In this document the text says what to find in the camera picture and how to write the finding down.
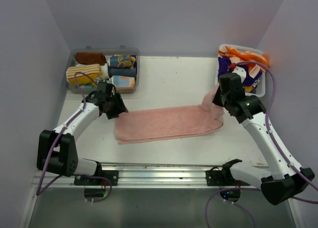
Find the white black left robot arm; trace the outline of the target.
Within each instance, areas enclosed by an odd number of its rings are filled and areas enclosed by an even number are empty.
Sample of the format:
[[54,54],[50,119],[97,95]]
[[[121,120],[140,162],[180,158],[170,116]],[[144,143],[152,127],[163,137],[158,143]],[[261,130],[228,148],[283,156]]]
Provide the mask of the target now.
[[37,169],[61,176],[85,175],[91,184],[99,184],[103,172],[99,162],[80,158],[76,141],[88,126],[102,114],[107,119],[118,118],[128,110],[113,84],[98,83],[97,89],[86,96],[75,113],[53,130],[39,136]]

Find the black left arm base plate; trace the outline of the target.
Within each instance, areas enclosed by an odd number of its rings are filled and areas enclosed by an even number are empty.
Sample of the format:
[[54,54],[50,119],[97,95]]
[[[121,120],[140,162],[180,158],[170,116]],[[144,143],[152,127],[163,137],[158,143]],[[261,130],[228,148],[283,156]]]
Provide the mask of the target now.
[[74,179],[76,186],[117,186],[119,178],[118,170],[102,170],[93,176],[77,176]]

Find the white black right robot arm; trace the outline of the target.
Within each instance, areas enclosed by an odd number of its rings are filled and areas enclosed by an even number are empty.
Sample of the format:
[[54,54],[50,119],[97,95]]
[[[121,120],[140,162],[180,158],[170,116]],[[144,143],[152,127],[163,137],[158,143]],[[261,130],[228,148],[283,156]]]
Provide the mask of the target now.
[[315,177],[289,153],[269,122],[266,108],[257,96],[247,96],[236,73],[219,77],[214,103],[224,107],[251,135],[269,171],[250,166],[240,159],[223,164],[217,178],[226,184],[241,181],[260,189],[265,199],[278,205],[303,192]]

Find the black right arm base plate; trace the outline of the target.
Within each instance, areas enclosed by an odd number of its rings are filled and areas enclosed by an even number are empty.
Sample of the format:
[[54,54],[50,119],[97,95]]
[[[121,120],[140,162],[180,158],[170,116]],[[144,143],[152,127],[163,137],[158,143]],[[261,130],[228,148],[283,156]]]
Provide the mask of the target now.
[[226,171],[220,169],[220,167],[212,167],[205,171],[205,178],[207,186],[249,186],[248,183],[243,181],[235,180],[230,175],[226,175]]

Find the pink terry towel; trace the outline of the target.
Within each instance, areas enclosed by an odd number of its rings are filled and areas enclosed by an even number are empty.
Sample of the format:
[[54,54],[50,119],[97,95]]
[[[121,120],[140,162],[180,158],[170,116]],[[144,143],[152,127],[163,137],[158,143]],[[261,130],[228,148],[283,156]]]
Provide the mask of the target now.
[[224,109],[215,105],[218,85],[201,104],[123,113],[116,119],[119,144],[171,140],[210,134],[223,126]]

